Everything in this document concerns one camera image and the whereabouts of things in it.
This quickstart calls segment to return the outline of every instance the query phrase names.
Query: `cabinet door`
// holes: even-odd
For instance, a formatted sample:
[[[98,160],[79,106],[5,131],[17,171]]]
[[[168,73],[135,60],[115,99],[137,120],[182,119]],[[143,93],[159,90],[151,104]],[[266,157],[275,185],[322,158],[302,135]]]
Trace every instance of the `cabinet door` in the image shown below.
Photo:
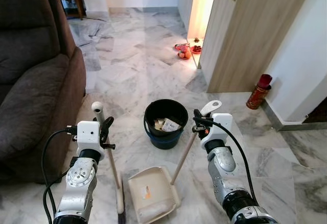
[[[234,7],[234,0],[214,0],[200,57],[207,84],[212,78]]]

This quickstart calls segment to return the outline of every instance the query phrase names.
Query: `dustpan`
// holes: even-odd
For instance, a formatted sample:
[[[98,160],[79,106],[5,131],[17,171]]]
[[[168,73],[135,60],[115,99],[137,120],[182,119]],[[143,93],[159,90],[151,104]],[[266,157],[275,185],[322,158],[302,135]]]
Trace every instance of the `dustpan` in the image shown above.
[[[211,101],[202,108],[200,113],[205,116],[220,106],[220,101]],[[150,224],[180,206],[174,183],[196,136],[197,133],[192,133],[173,178],[165,166],[150,167],[129,178],[128,185],[138,223]]]

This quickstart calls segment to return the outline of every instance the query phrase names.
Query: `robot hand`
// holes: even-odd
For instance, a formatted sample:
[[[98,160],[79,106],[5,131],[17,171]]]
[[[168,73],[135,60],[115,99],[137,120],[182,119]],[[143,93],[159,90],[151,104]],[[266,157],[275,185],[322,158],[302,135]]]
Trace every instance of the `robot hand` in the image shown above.
[[[194,110],[194,115],[196,126],[193,127],[193,131],[199,133],[201,147],[208,153],[208,171],[213,180],[216,200],[226,211],[231,224],[278,223],[264,208],[258,205],[245,155],[237,141],[235,143],[238,144],[242,156],[244,155],[252,196],[241,181],[232,177],[235,174],[236,164],[230,147],[225,145],[227,135],[235,139],[229,132],[232,116],[228,113],[214,113],[211,117],[202,118],[203,113],[199,110]]]

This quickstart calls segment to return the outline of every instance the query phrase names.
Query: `red container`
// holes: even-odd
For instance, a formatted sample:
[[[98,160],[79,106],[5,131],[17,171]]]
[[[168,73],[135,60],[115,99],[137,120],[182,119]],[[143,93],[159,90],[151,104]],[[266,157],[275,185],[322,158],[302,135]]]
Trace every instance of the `red container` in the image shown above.
[[[266,95],[268,94],[271,86],[269,85],[266,89],[260,88],[258,85],[252,92],[249,100],[246,102],[246,106],[250,109],[258,109]]]

